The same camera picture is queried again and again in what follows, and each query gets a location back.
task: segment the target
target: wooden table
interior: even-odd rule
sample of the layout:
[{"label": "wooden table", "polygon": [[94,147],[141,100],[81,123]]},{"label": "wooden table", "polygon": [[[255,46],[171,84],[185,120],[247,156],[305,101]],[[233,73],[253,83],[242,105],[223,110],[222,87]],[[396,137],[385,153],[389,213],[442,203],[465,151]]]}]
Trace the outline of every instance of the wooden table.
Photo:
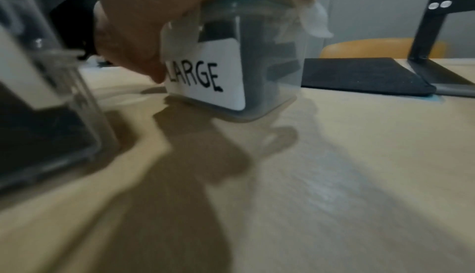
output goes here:
[{"label": "wooden table", "polygon": [[302,89],[236,123],[85,76],[125,148],[3,202],[2,272],[475,271],[475,99]]}]

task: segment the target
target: metal frame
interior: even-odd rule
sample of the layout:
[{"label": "metal frame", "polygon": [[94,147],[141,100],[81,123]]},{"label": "metal frame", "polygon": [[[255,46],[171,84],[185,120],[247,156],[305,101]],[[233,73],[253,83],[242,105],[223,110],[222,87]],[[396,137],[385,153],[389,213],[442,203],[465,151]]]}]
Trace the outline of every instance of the metal frame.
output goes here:
[{"label": "metal frame", "polygon": [[475,10],[475,0],[429,0],[414,38],[408,62],[441,95],[475,97],[475,84],[428,58],[450,13]]}]

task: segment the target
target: black desk mat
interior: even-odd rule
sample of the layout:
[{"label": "black desk mat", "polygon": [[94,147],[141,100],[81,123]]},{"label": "black desk mat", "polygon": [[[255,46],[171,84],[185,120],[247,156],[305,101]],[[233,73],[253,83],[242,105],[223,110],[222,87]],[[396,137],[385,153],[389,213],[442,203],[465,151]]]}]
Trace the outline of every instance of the black desk mat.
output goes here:
[{"label": "black desk mat", "polygon": [[436,90],[392,58],[308,58],[302,87],[409,96]]}]

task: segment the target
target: gray wall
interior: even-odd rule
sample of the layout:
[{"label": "gray wall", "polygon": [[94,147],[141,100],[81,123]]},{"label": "gray wall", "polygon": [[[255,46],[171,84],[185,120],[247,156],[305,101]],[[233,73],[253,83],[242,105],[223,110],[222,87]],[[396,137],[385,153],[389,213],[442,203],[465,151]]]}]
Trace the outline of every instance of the gray wall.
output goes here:
[{"label": "gray wall", "polygon": [[[319,0],[329,11],[332,39],[311,39],[307,57],[345,41],[413,37],[428,0]],[[439,39],[449,45],[448,57],[475,57],[475,12],[448,16]]]}]

